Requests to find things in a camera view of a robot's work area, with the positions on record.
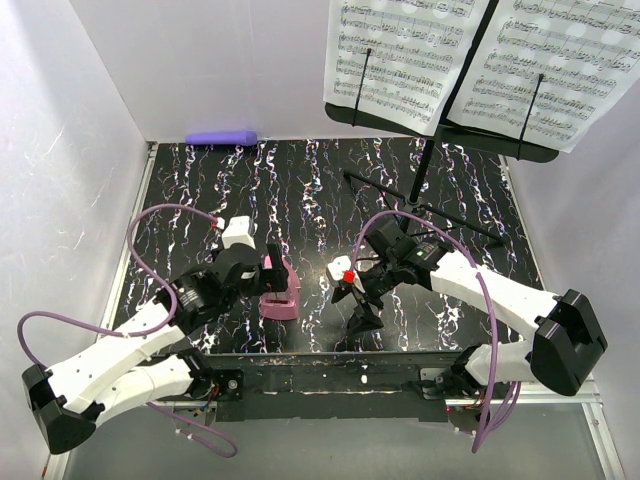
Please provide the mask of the pink metronome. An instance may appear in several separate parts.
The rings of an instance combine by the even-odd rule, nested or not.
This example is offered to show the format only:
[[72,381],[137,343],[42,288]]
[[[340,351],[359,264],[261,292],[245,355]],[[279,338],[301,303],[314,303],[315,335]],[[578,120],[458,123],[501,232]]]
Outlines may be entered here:
[[294,321],[299,317],[300,280],[286,259],[282,259],[288,273],[287,289],[284,292],[264,293],[260,297],[260,315],[272,321]]

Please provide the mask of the white sheet music page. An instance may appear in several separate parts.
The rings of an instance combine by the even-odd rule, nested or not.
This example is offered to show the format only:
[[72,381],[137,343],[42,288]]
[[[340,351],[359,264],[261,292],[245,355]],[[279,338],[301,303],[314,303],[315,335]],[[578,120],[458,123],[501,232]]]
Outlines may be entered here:
[[638,79],[638,2],[501,1],[448,118],[569,153]]
[[422,135],[436,130],[486,1],[332,1],[323,99]]

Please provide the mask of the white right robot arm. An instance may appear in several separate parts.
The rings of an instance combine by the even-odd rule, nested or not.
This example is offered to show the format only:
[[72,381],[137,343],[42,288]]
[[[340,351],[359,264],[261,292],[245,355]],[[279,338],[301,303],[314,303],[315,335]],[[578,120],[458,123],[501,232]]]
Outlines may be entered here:
[[608,348],[591,302],[576,290],[559,295],[518,283],[476,263],[451,240],[417,241],[387,213],[368,222],[358,240],[377,255],[370,268],[358,269],[356,254],[327,268],[333,299],[346,294],[356,299],[349,334],[381,328],[376,312],[382,296],[408,284],[458,299],[520,335],[517,342],[467,348],[438,379],[443,390],[454,388],[471,398],[497,382],[539,382],[559,395],[574,396]]

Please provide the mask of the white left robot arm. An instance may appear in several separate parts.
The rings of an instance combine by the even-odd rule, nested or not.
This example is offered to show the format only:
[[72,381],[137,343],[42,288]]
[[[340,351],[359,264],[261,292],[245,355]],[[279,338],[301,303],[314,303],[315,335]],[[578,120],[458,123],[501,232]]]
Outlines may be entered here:
[[238,399],[229,383],[242,383],[242,374],[216,371],[193,348],[157,363],[151,358],[219,320],[242,298],[286,291],[288,280],[276,244],[268,245],[265,256],[241,243],[219,248],[212,263],[175,278],[84,351],[50,367],[36,363],[27,368],[22,374],[27,403],[49,452],[69,452],[106,421],[158,399]]

